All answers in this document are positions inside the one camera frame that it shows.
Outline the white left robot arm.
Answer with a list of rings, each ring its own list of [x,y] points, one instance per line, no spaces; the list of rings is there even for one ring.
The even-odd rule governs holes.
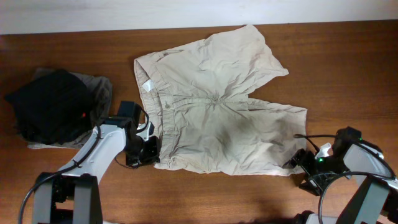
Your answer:
[[[121,102],[117,115],[97,124],[73,159],[38,176],[29,191],[33,223],[104,223],[99,183],[109,165],[124,154],[123,167],[137,169],[158,163],[159,153],[160,141],[147,113],[135,102]]]

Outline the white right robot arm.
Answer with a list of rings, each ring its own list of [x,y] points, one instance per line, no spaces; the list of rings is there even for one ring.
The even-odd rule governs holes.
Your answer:
[[[397,223],[397,175],[381,149],[349,126],[330,137],[333,144],[314,152],[300,149],[284,164],[300,167],[305,173],[300,189],[320,198],[317,212],[299,213],[293,223],[377,223],[380,216]],[[340,178],[355,179],[358,189],[337,217],[324,216],[326,191]]]

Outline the beige shorts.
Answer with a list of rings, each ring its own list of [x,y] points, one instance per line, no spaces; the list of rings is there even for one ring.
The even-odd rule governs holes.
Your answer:
[[[286,162],[306,146],[305,108],[250,98],[288,74],[252,25],[141,56],[134,74],[160,137],[157,169],[199,174],[299,173]]]

